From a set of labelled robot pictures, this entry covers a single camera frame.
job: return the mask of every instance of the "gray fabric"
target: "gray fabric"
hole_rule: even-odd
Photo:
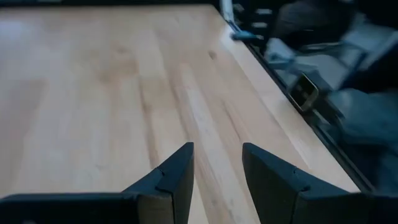
[[[342,90],[328,99],[343,114],[340,129],[348,144],[398,144],[398,91],[366,94]]]
[[[299,56],[296,58],[296,63],[316,67],[319,75],[332,89],[338,89],[348,73],[348,69],[344,65],[329,55]]]

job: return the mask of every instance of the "wooden tabletop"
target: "wooden tabletop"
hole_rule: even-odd
[[[212,6],[0,10],[0,195],[120,191],[195,143],[190,223],[259,223],[252,142],[358,191]]]

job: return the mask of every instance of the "wooden table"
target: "wooden table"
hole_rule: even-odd
[[[212,6],[0,10],[0,195],[120,191],[195,143],[190,223],[259,223],[249,141],[358,191]]]

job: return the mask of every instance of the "light wood surface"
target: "light wood surface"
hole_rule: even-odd
[[[195,143],[190,223],[259,223],[249,141],[352,180],[212,6],[0,10],[0,195],[120,191]]]

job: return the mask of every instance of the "wood grain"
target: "wood grain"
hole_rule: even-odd
[[[250,141],[358,191],[212,6],[0,10],[0,195],[120,191],[195,143],[190,223],[259,223]]]

